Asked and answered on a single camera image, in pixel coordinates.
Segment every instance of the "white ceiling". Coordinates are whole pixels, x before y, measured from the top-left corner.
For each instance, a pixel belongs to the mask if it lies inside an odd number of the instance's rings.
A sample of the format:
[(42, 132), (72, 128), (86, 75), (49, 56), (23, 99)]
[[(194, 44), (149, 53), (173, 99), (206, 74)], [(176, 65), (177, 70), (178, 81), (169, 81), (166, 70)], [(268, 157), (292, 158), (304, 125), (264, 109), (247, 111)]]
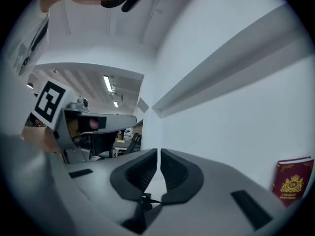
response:
[[(58, 45), (59, 41), (70, 35), (79, 38), (98, 33), (142, 44), (157, 52), (188, 1), (142, 0), (133, 10), (123, 13), (120, 7), (108, 9), (100, 5), (83, 5), (64, 0), (50, 10), (49, 43)], [(108, 70), (104, 66), (91, 69), (90, 64), (81, 63), (51, 63), (45, 67), (37, 65), (35, 69), (29, 82), (33, 82), (36, 91), (41, 89), (47, 77), (51, 77), (73, 88), (77, 95), (87, 98), (93, 112), (132, 114), (143, 78), (140, 74), (126, 74), (126, 70)], [(115, 76), (111, 82), (116, 85), (117, 92), (124, 96), (119, 109), (115, 109), (108, 95), (103, 75)]]
[(50, 42), (71, 34), (98, 32), (136, 40), (157, 50), (169, 28), (189, 0), (142, 0), (133, 10), (77, 4), (64, 0), (50, 11)]

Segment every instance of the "black slot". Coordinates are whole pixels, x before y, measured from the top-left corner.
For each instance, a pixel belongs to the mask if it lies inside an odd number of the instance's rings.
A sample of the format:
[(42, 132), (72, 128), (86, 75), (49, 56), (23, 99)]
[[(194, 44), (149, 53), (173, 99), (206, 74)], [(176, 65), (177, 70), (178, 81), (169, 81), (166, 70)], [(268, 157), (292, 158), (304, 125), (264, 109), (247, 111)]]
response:
[(85, 170), (70, 172), (69, 175), (71, 178), (76, 178), (76, 177), (81, 177), (81, 176), (87, 175), (87, 174), (92, 173), (92, 172), (93, 171), (90, 169), (85, 169)]
[(232, 192), (231, 196), (255, 230), (273, 219), (245, 190)]

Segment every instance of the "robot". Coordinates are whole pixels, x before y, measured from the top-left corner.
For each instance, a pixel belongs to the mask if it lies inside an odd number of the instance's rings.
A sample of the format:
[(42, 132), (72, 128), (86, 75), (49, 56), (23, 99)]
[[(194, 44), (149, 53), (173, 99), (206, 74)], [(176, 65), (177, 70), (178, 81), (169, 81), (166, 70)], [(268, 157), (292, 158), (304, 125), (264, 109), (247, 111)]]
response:
[[(106, 134), (136, 124), (134, 116), (88, 112), (72, 89), (48, 81), (32, 113), (54, 130), (63, 150), (77, 148), (66, 126), (78, 118), (84, 134)], [(97, 118), (89, 130), (85, 118)], [(170, 149), (143, 150), (117, 158), (63, 165), (20, 137), (1, 135), (0, 167), (16, 202), (47, 235), (217, 235), (273, 232), (284, 212), (270, 192), (238, 170)], [(157, 171), (167, 193), (144, 211), (143, 196)]]

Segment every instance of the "ceiling beam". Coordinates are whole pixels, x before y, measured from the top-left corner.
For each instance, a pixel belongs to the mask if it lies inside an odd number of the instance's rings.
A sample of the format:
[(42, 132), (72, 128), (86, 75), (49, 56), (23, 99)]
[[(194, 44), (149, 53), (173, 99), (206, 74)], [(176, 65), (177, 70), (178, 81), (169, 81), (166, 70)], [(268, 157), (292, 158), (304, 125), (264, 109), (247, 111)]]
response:
[(123, 89), (123, 88), (118, 88), (118, 87), (115, 87), (115, 89), (117, 89), (118, 91), (125, 91), (125, 92), (128, 92), (130, 94), (139, 94), (139, 92), (134, 92), (134, 91), (130, 91), (128, 89)]
[(41, 82), (45, 81), (45, 78), (40, 74), (42, 70), (33, 71), (32, 74)]
[(46, 74), (49, 78), (52, 78), (52, 74), (50, 73), (49, 70), (42, 70), (42, 72)]
[(93, 88), (95, 90), (95, 92), (98, 94), (99, 98), (103, 101), (103, 102), (108, 102), (110, 101), (109, 95), (107, 90), (105, 89), (105, 82), (103, 80), (103, 78), (99, 76), (97, 76), (96, 73), (85, 73), (86, 78), (89, 81), (93, 81)]
[(112, 9), (108, 10), (107, 13), (107, 25), (106, 25), (106, 34), (113, 36), (116, 34), (116, 17), (112, 14)]
[(72, 87), (73, 90), (75, 90), (79, 95), (82, 95), (80, 89), (74, 84), (73, 81), (70, 80), (70, 78), (64, 73), (63, 70), (58, 70), (58, 72), (63, 77), (63, 79), (68, 82), (68, 84)]
[(72, 71), (66, 71), (67, 76), (69, 79), (73, 81), (73, 83), (76, 84), (78, 88), (82, 88), (82, 94), (81, 96), (89, 96), (93, 99), (96, 98), (96, 95), (94, 94), (94, 90), (92, 87), (89, 86), (88, 80), (83, 77), (83, 73), (79, 73), (79, 71), (72, 70)]
[(147, 31), (148, 31), (148, 28), (149, 28), (149, 24), (151, 22), (151, 19), (153, 17), (153, 14), (155, 13), (155, 11), (157, 10), (157, 6), (158, 6), (158, 3), (159, 3), (160, 0), (156, 0), (156, 2), (154, 3), (153, 7), (152, 7), (152, 10), (151, 10), (151, 13), (149, 15), (149, 18), (148, 18), (148, 21), (147, 21), (147, 24), (146, 24), (146, 27), (144, 28), (144, 31), (143, 31), (143, 34), (142, 34), (142, 38), (141, 38), (141, 41), (140, 43), (143, 44), (143, 40), (147, 34)]

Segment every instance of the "fluorescent light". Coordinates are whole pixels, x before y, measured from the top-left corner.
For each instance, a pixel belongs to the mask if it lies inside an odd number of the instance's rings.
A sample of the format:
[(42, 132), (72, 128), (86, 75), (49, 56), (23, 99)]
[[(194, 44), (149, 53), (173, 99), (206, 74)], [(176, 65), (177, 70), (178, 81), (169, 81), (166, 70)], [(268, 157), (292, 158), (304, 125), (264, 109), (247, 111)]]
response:
[(106, 84), (106, 86), (107, 86), (107, 90), (108, 90), (109, 92), (112, 92), (113, 90), (112, 90), (112, 87), (110, 86), (109, 78), (108, 78), (107, 76), (104, 76), (104, 81), (105, 81), (105, 84)]

